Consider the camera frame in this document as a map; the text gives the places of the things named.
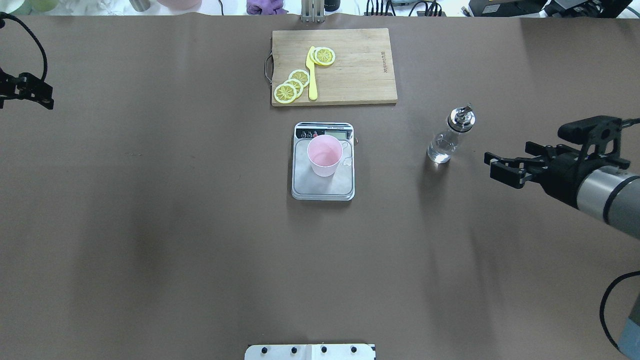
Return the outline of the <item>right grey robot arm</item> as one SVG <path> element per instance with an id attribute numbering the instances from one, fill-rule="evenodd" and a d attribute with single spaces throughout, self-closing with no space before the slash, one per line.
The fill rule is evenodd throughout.
<path id="1" fill-rule="evenodd" d="M 544 193 L 631 237 L 639 237 L 639 175 L 617 140 L 603 145 L 525 144 L 526 157 L 486 152 L 490 178 L 514 189 L 537 183 Z"/>

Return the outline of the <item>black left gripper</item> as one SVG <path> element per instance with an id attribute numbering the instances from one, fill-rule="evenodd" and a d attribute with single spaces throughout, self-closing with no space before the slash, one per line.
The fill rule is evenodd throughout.
<path id="1" fill-rule="evenodd" d="M 29 99 L 45 109 L 52 110 L 55 101 L 53 87 L 41 78 L 29 72 L 22 72 L 18 77 L 6 73 L 0 68 L 0 108 L 6 101 Z"/>

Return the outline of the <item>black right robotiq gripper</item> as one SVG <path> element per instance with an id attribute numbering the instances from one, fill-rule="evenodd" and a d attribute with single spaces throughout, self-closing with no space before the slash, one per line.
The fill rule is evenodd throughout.
<path id="1" fill-rule="evenodd" d="M 537 182 L 544 192 L 569 207 L 578 207 L 578 190 L 592 171 L 601 167 L 598 159 L 583 159 L 576 149 L 558 144 L 540 145 L 525 142 L 525 153 L 533 158 L 505 158 L 485 152 L 483 161 L 489 166 L 489 177 L 514 189 L 522 189 L 526 182 Z M 544 157 L 556 157 L 547 166 Z"/>

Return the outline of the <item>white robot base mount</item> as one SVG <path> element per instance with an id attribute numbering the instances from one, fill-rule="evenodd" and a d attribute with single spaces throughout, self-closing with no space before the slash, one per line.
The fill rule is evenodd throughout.
<path id="1" fill-rule="evenodd" d="M 247 347 L 245 360 L 376 360 L 374 344 L 254 344 Z"/>

